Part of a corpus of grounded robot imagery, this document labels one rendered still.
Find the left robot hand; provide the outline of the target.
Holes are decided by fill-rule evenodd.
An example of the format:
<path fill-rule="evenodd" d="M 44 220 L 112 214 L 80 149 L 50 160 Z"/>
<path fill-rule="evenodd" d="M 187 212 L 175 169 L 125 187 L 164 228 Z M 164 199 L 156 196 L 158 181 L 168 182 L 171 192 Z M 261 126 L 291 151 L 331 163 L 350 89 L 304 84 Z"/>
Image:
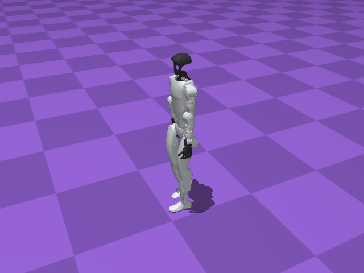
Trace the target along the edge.
<path fill-rule="evenodd" d="M 185 147 L 183 148 L 183 151 L 178 154 L 178 156 L 180 156 L 183 153 L 183 156 L 180 157 L 180 159 L 186 159 L 192 156 L 192 148 L 191 148 L 192 144 L 187 145 L 187 140 L 184 139 L 184 146 Z"/>

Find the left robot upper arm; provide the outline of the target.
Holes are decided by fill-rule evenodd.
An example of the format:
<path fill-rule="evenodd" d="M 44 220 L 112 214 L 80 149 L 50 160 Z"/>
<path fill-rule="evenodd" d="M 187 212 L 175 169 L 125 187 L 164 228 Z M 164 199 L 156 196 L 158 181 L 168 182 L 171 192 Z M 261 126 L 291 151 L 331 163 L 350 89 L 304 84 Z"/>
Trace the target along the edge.
<path fill-rule="evenodd" d="M 187 117 L 191 114 L 195 116 L 195 102 L 197 97 L 197 89 L 192 84 L 184 86 L 184 95 L 186 97 L 187 112 L 183 114 L 183 120 L 187 122 Z"/>

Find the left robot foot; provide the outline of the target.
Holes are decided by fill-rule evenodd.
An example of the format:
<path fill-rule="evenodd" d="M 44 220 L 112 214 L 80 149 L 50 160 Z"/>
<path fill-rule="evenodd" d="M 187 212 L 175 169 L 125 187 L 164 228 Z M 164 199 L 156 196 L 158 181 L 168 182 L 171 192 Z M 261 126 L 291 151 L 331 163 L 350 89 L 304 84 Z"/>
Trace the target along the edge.
<path fill-rule="evenodd" d="M 183 201 L 183 203 L 184 203 L 184 201 Z M 192 207 L 192 203 L 191 203 L 190 200 L 187 200 L 187 203 L 184 204 L 184 205 L 182 205 L 182 203 L 180 201 L 177 204 L 170 206 L 169 211 L 170 212 L 178 212 L 178 211 L 181 211 L 183 209 L 190 208 L 190 207 Z"/>

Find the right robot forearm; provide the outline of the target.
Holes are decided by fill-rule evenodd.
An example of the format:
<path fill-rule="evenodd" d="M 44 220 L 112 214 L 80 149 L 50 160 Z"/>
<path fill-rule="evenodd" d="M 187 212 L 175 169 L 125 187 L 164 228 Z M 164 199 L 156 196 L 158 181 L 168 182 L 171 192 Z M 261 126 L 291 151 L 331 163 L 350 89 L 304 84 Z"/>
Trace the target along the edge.
<path fill-rule="evenodd" d="M 173 118 L 176 123 L 178 121 L 178 119 L 177 119 L 177 116 L 175 116 L 175 114 L 173 112 L 173 107 L 171 105 L 169 105 L 169 108 L 171 109 L 171 119 Z"/>

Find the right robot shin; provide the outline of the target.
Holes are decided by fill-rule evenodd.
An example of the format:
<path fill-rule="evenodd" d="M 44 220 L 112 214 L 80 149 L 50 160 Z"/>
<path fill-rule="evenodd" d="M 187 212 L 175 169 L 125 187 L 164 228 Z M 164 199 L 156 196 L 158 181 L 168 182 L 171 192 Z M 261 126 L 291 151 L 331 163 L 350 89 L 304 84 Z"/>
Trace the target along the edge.
<path fill-rule="evenodd" d="M 171 165 L 171 168 L 172 168 L 173 174 L 175 175 L 175 178 L 177 179 L 177 182 L 179 183 L 179 172 L 178 172 L 178 169 L 177 169 L 177 167 L 175 167 L 175 166 L 174 166 L 174 165 L 172 165 L 171 163 L 170 163 L 170 165 Z"/>

